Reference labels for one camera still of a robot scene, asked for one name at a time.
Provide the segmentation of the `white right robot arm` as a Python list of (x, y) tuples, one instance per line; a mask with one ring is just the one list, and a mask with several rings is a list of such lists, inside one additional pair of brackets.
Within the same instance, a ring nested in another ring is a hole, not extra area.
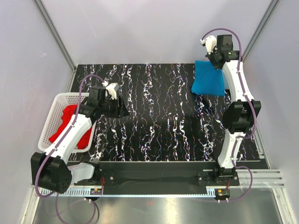
[(228, 181), (229, 170), (235, 168), (239, 147), (246, 134), (255, 131), (261, 102), (254, 99), (243, 71), (240, 51), (234, 50), (232, 35), (210, 35), (202, 41), (206, 57), (215, 69), (220, 69), (227, 80), (231, 104), (222, 116), (226, 129), (225, 139), (217, 163), (219, 169), (212, 173), (213, 182), (223, 185)]

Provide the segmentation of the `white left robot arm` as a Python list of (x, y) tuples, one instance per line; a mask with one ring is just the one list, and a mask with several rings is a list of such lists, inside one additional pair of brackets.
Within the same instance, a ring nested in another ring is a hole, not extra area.
[(73, 115), (56, 138), (42, 153), (34, 153), (30, 159), (32, 182), (36, 193), (43, 197), (39, 188), (51, 194), (63, 194), (70, 185), (86, 180), (95, 185), (101, 179), (101, 171), (94, 162), (81, 162), (69, 166), (68, 159), (84, 134), (102, 116), (120, 119), (129, 115), (124, 100), (118, 93), (119, 85), (93, 86), (88, 96), (78, 98)]

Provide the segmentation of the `bright blue t-shirt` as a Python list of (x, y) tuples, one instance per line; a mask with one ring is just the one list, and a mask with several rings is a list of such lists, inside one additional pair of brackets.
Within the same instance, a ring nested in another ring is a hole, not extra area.
[(195, 61), (191, 91), (196, 95), (225, 96), (222, 71), (215, 69), (210, 61)]

